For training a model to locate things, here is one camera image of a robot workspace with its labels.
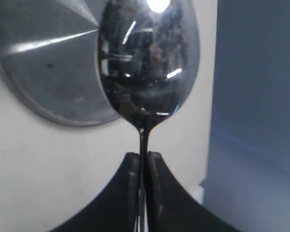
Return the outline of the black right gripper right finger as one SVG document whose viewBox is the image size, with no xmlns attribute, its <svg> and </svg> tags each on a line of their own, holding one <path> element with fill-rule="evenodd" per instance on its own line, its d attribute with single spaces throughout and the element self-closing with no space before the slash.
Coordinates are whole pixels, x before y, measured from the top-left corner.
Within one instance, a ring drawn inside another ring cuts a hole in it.
<svg viewBox="0 0 290 232">
<path fill-rule="evenodd" d="M 146 209 L 150 232 L 237 232 L 199 204 L 158 152 L 146 155 Z"/>
</svg>

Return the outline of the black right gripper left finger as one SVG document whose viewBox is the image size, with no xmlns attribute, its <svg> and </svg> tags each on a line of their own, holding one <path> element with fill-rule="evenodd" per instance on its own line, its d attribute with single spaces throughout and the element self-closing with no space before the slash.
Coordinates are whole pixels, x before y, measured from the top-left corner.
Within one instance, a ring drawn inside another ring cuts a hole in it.
<svg viewBox="0 0 290 232">
<path fill-rule="evenodd" d="M 52 231 L 135 231 L 139 164 L 138 154 L 127 153 L 102 192 L 84 209 Z"/>
</svg>

